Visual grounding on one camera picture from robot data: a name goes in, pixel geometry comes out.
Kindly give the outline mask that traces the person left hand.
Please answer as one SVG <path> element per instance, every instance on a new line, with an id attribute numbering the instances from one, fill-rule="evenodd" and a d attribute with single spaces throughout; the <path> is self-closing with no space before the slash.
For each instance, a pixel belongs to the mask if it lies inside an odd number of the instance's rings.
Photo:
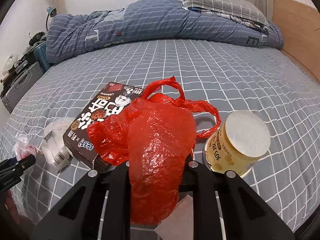
<path id="1" fill-rule="evenodd" d="M 11 217 L 13 218 L 14 222 L 19 225 L 20 224 L 20 219 L 18 216 L 18 211 L 17 211 L 17 206 L 14 202 L 14 199 L 12 197 L 12 191 L 3 191 L 1 192 L 1 199 L 4 202 L 5 207 L 9 211 Z"/>

